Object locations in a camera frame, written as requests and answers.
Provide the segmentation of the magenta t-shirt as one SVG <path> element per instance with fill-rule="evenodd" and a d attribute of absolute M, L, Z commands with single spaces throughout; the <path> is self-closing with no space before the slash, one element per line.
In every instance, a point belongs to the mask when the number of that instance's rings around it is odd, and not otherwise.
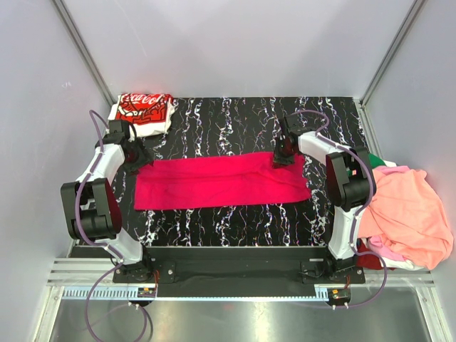
<path fill-rule="evenodd" d="M 136 177 L 136 210 L 199 209 L 306 201 L 304 158 L 273 166 L 272 152 L 157 160 Z"/>

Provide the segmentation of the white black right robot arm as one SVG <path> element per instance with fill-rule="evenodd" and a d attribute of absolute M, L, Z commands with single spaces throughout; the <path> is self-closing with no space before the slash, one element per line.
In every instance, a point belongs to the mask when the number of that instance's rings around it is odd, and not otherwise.
<path fill-rule="evenodd" d="M 358 256 L 358 232 L 376 185 L 365 147 L 349 147 L 323 136 L 326 114 L 299 110 L 279 120 L 274 167 L 294 163 L 299 153 L 326 166 L 327 195 L 334 206 L 334 221 L 327 256 L 316 275 L 334 276 L 351 270 Z"/>

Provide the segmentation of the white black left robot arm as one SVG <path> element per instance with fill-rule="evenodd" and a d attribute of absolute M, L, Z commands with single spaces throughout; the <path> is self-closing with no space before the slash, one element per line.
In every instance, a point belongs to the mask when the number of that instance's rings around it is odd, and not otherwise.
<path fill-rule="evenodd" d="M 116 271 L 144 277 L 153 272 L 146 248 L 123 228 L 121 211 L 112 190 L 119 169 L 137 174 L 153 163 L 132 123 L 112 120 L 107 133 L 95 145 L 85 172 L 61 186 L 61 199 L 70 237 L 109 253 Z"/>

